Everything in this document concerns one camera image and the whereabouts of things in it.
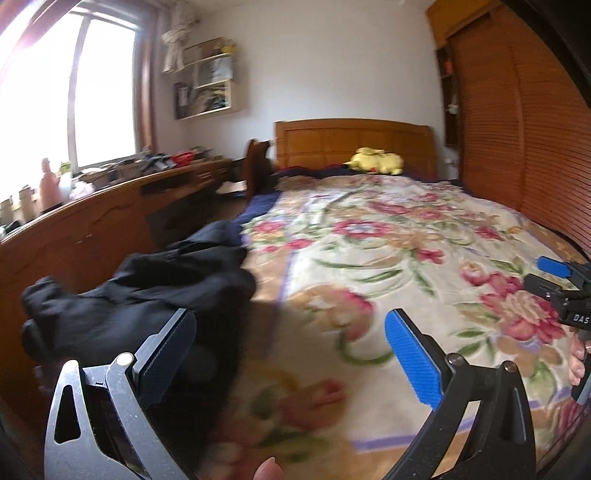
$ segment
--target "wooden sliding door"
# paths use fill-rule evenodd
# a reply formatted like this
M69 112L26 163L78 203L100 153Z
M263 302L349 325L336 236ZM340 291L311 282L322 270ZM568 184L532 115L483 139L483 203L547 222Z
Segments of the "wooden sliding door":
M475 195L518 209L522 122L509 49L489 15L451 42L463 120L463 181Z
M563 66L506 7L449 41L464 184L591 252L591 109Z

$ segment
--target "floral bedspread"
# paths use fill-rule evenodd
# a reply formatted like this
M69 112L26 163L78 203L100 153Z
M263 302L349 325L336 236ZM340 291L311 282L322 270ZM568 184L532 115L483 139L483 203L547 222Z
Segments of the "floral bedspread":
M573 428L567 330L522 283L545 275L540 255L580 260L570 246L448 183L356 175L278 188L271 211L244 226L259 290L242 372L198 477L251 480L275 456L288 479L381 479L430 412L385 340L394 308L446 352L519 366L538 460Z

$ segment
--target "wooden desk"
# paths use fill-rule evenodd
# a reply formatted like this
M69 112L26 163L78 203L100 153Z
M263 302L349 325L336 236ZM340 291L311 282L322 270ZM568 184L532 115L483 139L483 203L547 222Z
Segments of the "wooden desk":
M146 217L225 180L229 160L204 161L131 180L69 203L0 243L0 397L34 431L45 429L50 399L37 389L34 362L21 347L22 291L54 277L73 292L108 280L129 254L156 244Z

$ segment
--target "window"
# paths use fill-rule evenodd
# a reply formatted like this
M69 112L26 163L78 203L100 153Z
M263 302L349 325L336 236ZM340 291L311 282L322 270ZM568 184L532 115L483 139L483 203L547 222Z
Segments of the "window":
M0 84L0 199L37 187L41 160L77 172L135 155L138 27L88 4L61 17Z

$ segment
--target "black jacket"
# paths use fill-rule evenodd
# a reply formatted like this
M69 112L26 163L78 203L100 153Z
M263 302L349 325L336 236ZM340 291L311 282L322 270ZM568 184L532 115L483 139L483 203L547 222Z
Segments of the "black jacket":
M256 288L241 268L245 258L232 225L215 222L163 252L128 256L113 278L86 293L42 278L22 294L31 319L23 348L45 371L71 358L83 367L105 365L135 352L178 308L191 310L195 344L149 413L174 453L198 459L238 366L241 313Z

